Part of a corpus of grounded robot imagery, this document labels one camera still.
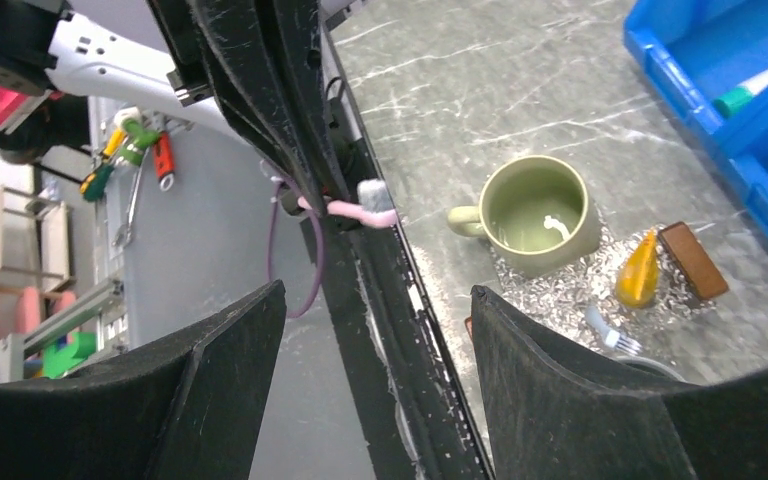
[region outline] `wrench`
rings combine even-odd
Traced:
[[[126,212],[127,220],[116,231],[116,236],[113,238],[114,247],[125,248],[131,240],[133,240],[134,233],[134,215],[137,212],[137,197],[140,191],[140,180],[143,176],[143,166],[137,167],[137,174],[134,175],[134,183],[131,185],[131,200],[128,202],[128,211]]]

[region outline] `crumpled foil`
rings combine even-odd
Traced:
[[[660,230],[663,226],[655,225]],[[660,275],[655,299],[644,309],[630,309],[614,296],[617,274],[647,231],[616,240],[602,222],[599,250],[560,270],[527,279],[493,253],[496,272],[502,284],[502,297],[535,321],[592,350],[607,353],[602,339],[584,322],[584,309],[596,305],[614,328],[643,344],[658,331],[675,322],[686,322],[713,308],[700,303],[691,293],[684,275],[658,244]]]

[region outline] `brown block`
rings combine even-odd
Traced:
[[[726,279],[686,223],[678,222],[664,228],[658,238],[700,300],[710,300],[728,291]]]

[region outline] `mug handle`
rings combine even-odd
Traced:
[[[481,225],[478,207],[455,207],[449,210],[446,217],[449,229],[464,237],[487,237],[487,232]]]

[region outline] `blue container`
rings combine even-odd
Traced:
[[[768,236],[768,87],[728,120],[712,105],[768,69],[768,0],[639,0],[625,46]]]

